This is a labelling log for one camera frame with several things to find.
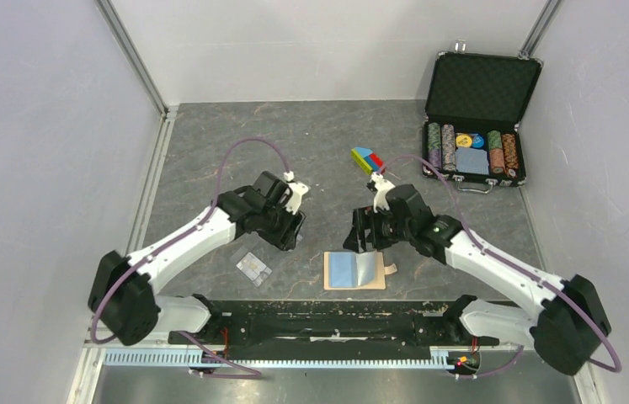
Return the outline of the beige card holder wallet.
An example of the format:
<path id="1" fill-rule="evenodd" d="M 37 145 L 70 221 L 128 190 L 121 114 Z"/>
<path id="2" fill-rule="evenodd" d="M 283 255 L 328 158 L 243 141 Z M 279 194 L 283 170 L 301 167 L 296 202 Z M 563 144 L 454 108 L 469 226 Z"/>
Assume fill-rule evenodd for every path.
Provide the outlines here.
<path id="1" fill-rule="evenodd" d="M 384 290 L 386 277 L 397 272 L 395 264 L 385 265 L 381 252 L 325 252 L 325 290 Z"/>

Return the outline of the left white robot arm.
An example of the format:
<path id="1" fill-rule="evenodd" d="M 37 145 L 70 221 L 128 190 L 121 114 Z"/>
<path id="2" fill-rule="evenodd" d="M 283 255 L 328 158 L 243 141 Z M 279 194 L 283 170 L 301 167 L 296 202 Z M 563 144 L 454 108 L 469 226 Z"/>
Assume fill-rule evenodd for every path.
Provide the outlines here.
<path id="1" fill-rule="evenodd" d="M 87 300 L 93 313 L 93 343 L 134 346 L 153 332 L 187 331 L 202 343 L 221 334 L 221 319 L 203 297 L 163 295 L 185 269 L 239 237 L 257 234 L 290 251 L 306 219 L 301 209 L 309 186 L 291 172 L 282 178 L 262 172 L 254 184 L 218 194 L 199 215 L 163 239 L 122 255 L 107 252 L 99 261 Z"/>

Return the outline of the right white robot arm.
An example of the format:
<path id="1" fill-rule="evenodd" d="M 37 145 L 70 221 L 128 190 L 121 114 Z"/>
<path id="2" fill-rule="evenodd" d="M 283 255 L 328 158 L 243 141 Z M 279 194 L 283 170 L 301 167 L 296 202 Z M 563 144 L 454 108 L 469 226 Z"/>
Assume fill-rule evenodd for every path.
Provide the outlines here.
<path id="1" fill-rule="evenodd" d="M 436 215 L 412 184 L 394 185 L 384 178 L 366 185 L 370 205 L 353 212 L 345 249 L 380 252 L 407 243 L 432 258 L 482 281 L 512 301 L 511 306 L 463 295 L 444 313 L 443 330 L 453 343 L 494 338 L 533 348 L 564 375 L 576 375 L 605 347 L 620 371 L 610 345 L 611 324 L 594 284 L 581 275 L 564 279 L 535 268 L 484 241 L 449 215 Z"/>

